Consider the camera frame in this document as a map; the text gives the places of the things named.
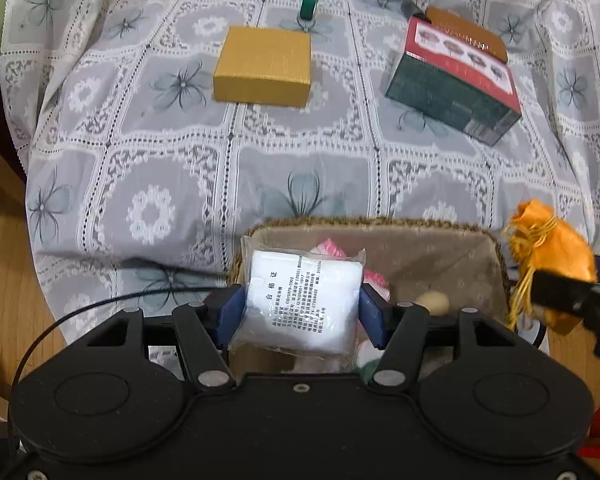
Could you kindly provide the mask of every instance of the orange pouch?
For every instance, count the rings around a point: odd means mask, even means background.
[[[531,280],[537,269],[595,283],[598,272],[587,241],[552,209],[537,198],[523,202],[511,217],[507,231],[513,259],[520,264],[520,281],[511,297],[509,327],[519,314],[532,313]],[[568,334],[580,322],[564,312],[544,310],[545,323],[557,333]]]

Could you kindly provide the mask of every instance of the wooden floor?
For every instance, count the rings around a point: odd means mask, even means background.
[[[24,206],[0,189],[0,396],[8,398],[20,358],[52,321],[33,269]],[[55,331],[33,353],[26,370],[63,345]]]
[[[30,343],[52,322],[29,252],[24,206],[0,190],[0,395],[8,398],[11,379]],[[32,355],[32,370],[64,345],[58,331]],[[594,338],[582,327],[568,336],[550,335],[552,356],[579,375],[600,405],[600,360]],[[600,471],[600,460],[592,461]]]

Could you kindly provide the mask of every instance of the yellow box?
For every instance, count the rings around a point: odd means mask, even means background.
[[[214,99],[303,108],[311,87],[311,35],[230,27],[214,73]]]

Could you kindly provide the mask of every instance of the yellow tassel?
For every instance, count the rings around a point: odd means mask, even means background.
[[[525,269],[523,276],[518,280],[516,291],[513,293],[509,305],[507,326],[510,330],[515,329],[518,317],[522,312],[528,316],[533,315],[531,283],[533,282],[534,272],[536,272],[536,268],[532,263],[533,250],[544,244],[549,233],[551,233],[557,224],[557,219],[555,216],[552,216],[544,224],[532,224],[527,228],[512,221],[505,228],[505,232],[509,235],[511,253],[520,262],[518,268]]]

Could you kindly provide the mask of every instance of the plastic bag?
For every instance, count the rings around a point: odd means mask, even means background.
[[[232,349],[351,355],[365,253],[357,258],[271,249],[243,237],[247,300]]]

